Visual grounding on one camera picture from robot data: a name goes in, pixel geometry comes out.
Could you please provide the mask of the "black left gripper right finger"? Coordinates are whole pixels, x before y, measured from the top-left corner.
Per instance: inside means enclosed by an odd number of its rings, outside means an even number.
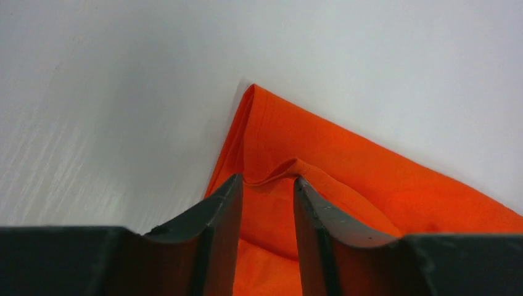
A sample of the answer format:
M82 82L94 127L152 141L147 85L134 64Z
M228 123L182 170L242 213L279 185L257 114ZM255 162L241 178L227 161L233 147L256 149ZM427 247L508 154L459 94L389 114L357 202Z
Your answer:
M372 228L294 182L304 295L521 295L521 234L415 234Z

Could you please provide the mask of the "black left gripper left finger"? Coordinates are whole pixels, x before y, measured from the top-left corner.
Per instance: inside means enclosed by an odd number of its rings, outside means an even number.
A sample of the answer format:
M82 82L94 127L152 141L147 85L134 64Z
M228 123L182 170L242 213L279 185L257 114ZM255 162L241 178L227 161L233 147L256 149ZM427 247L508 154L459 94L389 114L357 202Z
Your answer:
M140 235L120 226L1 228L2 295L231 295L242 176Z

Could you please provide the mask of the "orange t-shirt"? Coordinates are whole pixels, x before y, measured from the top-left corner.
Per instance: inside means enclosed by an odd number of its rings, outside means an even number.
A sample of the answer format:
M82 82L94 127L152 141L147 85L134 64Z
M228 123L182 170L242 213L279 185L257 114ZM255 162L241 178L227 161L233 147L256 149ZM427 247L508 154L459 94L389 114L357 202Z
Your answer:
M244 179L234 295L302 293L293 186L395 237L423 232L522 231L522 217L485 194L419 165L253 84L228 131L207 192Z

